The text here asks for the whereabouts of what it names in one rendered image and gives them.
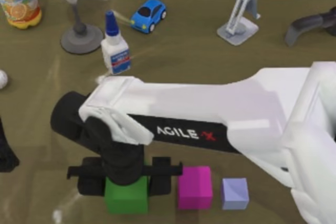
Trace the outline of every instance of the toy car wheel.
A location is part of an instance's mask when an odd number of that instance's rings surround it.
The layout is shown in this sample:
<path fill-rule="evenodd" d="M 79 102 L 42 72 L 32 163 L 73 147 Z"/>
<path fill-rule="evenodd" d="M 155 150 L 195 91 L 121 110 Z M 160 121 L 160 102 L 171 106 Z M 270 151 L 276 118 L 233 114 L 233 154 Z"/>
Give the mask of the toy car wheel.
<path fill-rule="evenodd" d="M 154 31 L 155 29 L 155 24 L 152 24 L 150 27 L 149 27 L 149 32 L 151 33 L 152 31 Z"/>
<path fill-rule="evenodd" d="M 167 11 L 164 10 L 162 13 L 161 13 L 161 19 L 165 19 L 167 16 Z"/>
<path fill-rule="evenodd" d="M 51 114 L 52 130 L 70 140 L 78 140 L 82 132 L 78 110 L 85 100 L 84 95 L 74 91 L 65 94 L 57 102 Z"/>

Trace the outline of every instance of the blue label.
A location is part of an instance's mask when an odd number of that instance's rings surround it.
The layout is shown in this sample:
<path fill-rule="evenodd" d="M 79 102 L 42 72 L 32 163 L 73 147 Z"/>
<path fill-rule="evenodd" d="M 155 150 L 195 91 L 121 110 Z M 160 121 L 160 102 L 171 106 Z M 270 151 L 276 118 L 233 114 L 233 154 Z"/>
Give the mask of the blue label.
<path fill-rule="evenodd" d="M 120 74 L 131 68 L 130 51 L 125 50 L 111 56 L 112 73 Z"/>

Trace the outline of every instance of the car windshield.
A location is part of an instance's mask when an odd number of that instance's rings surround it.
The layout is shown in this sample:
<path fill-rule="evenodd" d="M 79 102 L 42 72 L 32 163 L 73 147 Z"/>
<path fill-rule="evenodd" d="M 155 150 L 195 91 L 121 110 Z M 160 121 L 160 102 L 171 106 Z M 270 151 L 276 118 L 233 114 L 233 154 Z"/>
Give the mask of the car windshield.
<path fill-rule="evenodd" d="M 151 15 L 151 10 L 148 7 L 141 7 L 138 13 L 143 17 L 149 17 Z"/>

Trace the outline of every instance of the blue bottle cap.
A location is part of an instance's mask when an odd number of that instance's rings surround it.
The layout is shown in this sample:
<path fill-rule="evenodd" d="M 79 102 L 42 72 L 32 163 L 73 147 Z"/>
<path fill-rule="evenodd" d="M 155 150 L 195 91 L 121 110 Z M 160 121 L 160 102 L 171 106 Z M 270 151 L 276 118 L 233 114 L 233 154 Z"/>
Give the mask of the blue bottle cap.
<path fill-rule="evenodd" d="M 109 10 L 105 13 L 106 34 L 108 36 L 116 36 L 119 33 L 119 27 L 115 19 L 113 11 Z"/>

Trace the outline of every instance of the blue toy car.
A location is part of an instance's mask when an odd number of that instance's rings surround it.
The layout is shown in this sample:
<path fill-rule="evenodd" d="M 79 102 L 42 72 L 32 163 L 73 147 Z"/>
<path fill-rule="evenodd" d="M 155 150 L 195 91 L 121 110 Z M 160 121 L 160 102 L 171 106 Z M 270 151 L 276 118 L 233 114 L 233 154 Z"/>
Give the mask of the blue toy car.
<path fill-rule="evenodd" d="M 147 0 L 132 16 L 131 27 L 149 34 L 166 15 L 166 6 L 160 0 Z"/>

